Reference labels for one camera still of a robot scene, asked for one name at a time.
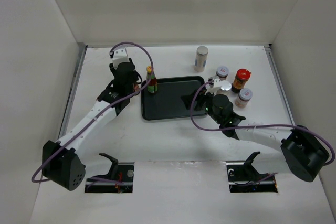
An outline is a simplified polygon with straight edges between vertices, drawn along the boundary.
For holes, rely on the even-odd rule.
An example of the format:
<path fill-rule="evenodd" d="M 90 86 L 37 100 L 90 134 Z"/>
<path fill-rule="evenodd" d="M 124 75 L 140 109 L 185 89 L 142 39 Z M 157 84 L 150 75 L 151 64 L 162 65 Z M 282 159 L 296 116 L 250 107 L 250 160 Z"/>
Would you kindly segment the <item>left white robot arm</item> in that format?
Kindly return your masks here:
<path fill-rule="evenodd" d="M 86 173 L 80 159 L 85 143 L 122 112 L 142 79 L 128 57 L 113 60 L 110 71 L 114 79 L 97 97 L 88 114 L 66 135 L 43 146 L 42 175 L 69 191 L 80 185 Z"/>

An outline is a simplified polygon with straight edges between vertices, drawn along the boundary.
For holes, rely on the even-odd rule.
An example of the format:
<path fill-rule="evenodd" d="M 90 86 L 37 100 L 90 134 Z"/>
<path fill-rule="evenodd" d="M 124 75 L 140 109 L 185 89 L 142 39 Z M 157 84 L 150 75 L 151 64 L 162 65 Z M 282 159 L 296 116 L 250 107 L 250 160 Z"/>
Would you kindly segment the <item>silver-lid white jar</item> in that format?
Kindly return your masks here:
<path fill-rule="evenodd" d="M 222 86 L 218 89 L 217 94 L 228 96 L 232 89 L 232 84 L 226 80 L 221 81 L 221 83 L 222 83 Z"/>

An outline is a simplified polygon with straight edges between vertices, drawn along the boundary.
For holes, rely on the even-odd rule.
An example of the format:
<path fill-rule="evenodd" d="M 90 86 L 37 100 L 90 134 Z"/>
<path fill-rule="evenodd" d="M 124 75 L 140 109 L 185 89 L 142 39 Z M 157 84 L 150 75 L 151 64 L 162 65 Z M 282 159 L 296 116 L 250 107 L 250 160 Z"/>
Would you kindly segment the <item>red-label sauce bottle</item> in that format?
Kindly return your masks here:
<path fill-rule="evenodd" d="M 146 68 L 146 80 L 149 82 L 147 85 L 148 92 L 150 94 L 157 93 L 158 90 L 157 78 L 152 66 L 147 66 Z"/>

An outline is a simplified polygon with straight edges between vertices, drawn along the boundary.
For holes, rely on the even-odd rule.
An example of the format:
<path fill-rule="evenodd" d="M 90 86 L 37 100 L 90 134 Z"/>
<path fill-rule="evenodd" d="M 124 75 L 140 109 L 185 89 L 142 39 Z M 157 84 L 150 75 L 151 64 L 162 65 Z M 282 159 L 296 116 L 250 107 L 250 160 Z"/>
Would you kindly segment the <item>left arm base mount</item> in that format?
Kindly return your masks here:
<path fill-rule="evenodd" d="M 87 178 L 85 193 L 132 193 L 135 163 L 119 163 L 116 158 L 106 153 L 100 153 L 99 155 L 107 158 L 111 162 L 111 166 L 106 174 Z"/>

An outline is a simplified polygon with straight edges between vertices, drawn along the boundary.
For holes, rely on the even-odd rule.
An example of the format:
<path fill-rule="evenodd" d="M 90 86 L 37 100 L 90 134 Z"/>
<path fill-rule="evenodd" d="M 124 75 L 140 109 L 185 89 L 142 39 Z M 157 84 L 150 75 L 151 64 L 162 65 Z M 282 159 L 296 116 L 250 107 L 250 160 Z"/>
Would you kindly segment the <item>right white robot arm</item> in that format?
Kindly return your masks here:
<path fill-rule="evenodd" d="M 217 131 L 225 136 L 280 152 L 274 164 L 283 163 L 286 170 L 303 181 L 312 182 L 324 166 L 335 160 L 331 145 L 302 125 L 254 123 L 235 113 L 229 98 L 222 94 L 194 91 L 181 99 L 190 114 L 204 111 L 209 115 L 219 125 Z"/>

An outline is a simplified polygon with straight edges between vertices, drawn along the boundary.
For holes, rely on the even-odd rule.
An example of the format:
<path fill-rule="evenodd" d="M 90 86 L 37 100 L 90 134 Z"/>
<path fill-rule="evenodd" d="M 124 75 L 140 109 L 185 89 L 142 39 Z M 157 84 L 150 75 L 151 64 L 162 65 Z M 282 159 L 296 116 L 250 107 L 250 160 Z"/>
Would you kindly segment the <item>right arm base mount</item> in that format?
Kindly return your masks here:
<path fill-rule="evenodd" d="M 254 167 L 254 159 L 260 152 L 253 152 L 246 160 L 226 163 L 229 191 L 231 193 L 277 193 L 275 175 L 259 173 Z"/>

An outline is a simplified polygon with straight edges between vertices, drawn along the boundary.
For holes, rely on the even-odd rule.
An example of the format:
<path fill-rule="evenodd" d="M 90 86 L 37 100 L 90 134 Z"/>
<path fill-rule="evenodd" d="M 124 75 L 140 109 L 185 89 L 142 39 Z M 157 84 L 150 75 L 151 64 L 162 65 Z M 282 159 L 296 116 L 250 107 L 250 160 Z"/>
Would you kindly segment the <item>green-label sauce bottle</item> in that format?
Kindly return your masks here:
<path fill-rule="evenodd" d="M 137 81 L 133 84 L 133 89 L 135 95 L 138 95 L 140 92 L 140 87 L 141 87 L 142 79 L 138 77 Z"/>

